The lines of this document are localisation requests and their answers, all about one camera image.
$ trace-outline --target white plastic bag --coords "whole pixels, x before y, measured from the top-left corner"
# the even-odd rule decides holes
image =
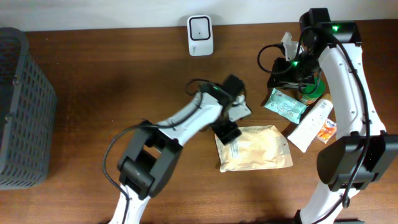
[[[275,126],[239,129],[242,135],[225,146],[216,136],[221,172],[276,169],[293,165],[286,138]]]

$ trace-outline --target white plug-in device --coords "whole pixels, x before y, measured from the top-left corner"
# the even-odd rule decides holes
[[[211,18],[206,15],[191,16],[187,20],[189,54],[192,56],[213,53],[213,28]]]

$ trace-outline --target green snack packet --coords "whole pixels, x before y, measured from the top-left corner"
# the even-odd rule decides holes
[[[299,124],[301,114],[307,109],[307,106],[303,103],[283,94],[275,88],[264,107],[296,124]]]

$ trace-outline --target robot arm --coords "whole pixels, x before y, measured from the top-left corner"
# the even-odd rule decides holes
[[[235,121],[251,114],[242,91],[243,82],[233,75],[222,85],[204,83],[186,107],[157,128],[136,130],[118,163],[121,187],[130,198],[125,224],[139,223],[149,199],[169,181],[184,144],[197,132],[210,125],[223,144],[241,134]],[[155,147],[160,156],[155,158],[144,146]],[[111,224],[123,223],[125,208],[126,198],[121,194]]]
[[[297,212],[295,222],[331,224],[343,209],[345,193],[351,198],[381,178],[397,155],[398,136],[387,135],[374,108],[364,76],[357,25],[331,22],[327,9],[311,9],[300,18],[300,26],[300,41],[307,50],[298,48],[300,41],[292,42],[291,35],[285,34],[282,39],[285,58],[275,60],[267,86],[288,89],[314,85],[313,74],[319,69],[326,76],[335,107],[337,141],[319,153],[320,181],[309,203]],[[351,59],[363,91],[341,47]],[[368,130],[363,94],[368,105]],[[369,141],[368,153],[364,149],[366,141]],[[353,184],[346,190],[352,177]]]

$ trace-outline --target brown wooden surface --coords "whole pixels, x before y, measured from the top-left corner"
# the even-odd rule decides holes
[[[398,21],[358,22],[363,62],[374,105],[390,134],[398,134]],[[111,137],[140,122],[168,118],[190,101],[190,78],[222,82],[230,73],[244,80],[252,118],[240,126],[274,124],[294,128],[262,108],[269,75],[256,63],[264,44],[280,42],[285,31],[299,37],[299,25],[216,26],[215,51],[191,57],[185,27],[32,32],[30,51],[59,97],[50,173],[40,186],[0,191],[1,223],[98,223],[112,217],[119,192],[104,177],[102,159]],[[271,68],[275,49],[265,52]],[[116,163],[131,134],[108,158]],[[289,144],[293,167],[220,173],[211,131],[186,145],[165,189],[152,199],[143,223],[239,223],[291,218],[303,208],[317,182],[316,157],[325,147],[314,141],[304,154]],[[357,195],[340,218],[398,223],[398,160],[376,184]]]

